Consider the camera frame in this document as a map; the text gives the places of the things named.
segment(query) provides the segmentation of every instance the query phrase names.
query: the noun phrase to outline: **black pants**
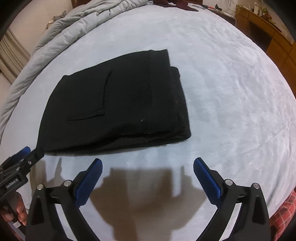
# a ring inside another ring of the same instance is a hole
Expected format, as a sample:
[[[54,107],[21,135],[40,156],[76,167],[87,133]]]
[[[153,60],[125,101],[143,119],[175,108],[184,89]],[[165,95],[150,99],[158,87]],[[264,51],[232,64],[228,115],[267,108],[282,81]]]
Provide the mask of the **black pants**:
[[[37,146],[102,151],[190,136],[179,71],[167,50],[150,50],[63,76],[46,105]]]

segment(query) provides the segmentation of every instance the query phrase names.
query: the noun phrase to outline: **bed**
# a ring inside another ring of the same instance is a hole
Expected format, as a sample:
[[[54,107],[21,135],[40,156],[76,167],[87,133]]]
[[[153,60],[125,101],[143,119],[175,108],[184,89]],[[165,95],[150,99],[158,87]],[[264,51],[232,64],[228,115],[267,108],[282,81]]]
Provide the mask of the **bed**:
[[[168,49],[178,67],[192,136],[183,142],[91,155],[48,153],[20,189],[29,208],[39,183],[60,185],[95,158],[103,174],[81,212],[101,240],[196,240],[216,207],[192,164],[238,185],[261,185],[272,216],[296,186],[296,105],[278,68],[242,32],[206,10],[145,5],[121,13],[52,60],[21,96],[4,129],[0,162],[36,146],[48,98],[62,78],[117,56]],[[239,207],[222,236],[229,236]],[[59,209],[69,238],[74,239]]]

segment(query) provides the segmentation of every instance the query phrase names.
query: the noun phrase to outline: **wooden desk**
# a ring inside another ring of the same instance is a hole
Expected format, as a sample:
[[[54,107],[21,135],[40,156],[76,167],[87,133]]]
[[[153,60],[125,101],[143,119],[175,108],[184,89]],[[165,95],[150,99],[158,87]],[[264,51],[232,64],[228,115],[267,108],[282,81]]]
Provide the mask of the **wooden desk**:
[[[235,18],[236,27],[253,41],[250,23],[255,24],[271,37],[266,54],[279,68],[296,96],[296,43],[291,44],[274,25],[244,7],[240,7]]]

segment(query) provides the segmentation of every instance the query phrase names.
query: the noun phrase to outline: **red plaid fabric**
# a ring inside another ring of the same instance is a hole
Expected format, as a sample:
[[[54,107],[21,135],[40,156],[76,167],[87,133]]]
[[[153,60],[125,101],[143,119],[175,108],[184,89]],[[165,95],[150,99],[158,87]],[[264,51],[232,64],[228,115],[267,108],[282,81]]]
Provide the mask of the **red plaid fabric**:
[[[273,241],[277,241],[282,235],[292,217],[296,212],[296,192],[290,194],[286,201],[280,206],[277,212],[270,218],[270,226],[276,230]]]

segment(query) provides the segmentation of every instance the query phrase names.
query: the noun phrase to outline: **silver bolt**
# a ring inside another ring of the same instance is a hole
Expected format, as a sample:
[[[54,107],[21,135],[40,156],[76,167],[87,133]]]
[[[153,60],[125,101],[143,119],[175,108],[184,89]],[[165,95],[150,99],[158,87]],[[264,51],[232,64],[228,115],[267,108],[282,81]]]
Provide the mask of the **silver bolt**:
[[[43,187],[44,187],[43,184],[39,184],[39,185],[37,186],[37,189],[38,189],[38,190],[41,190]]]
[[[256,189],[259,189],[260,188],[260,185],[258,183],[254,183],[253,184],[253,187],[256,188]]]
[[[68,187],[72,184],[72,181],[71,180],[66,180],[64,181],[64,186]]]
[[[225,180],[226,185],[231,186],[233,184],[233,181],[230,179]]]

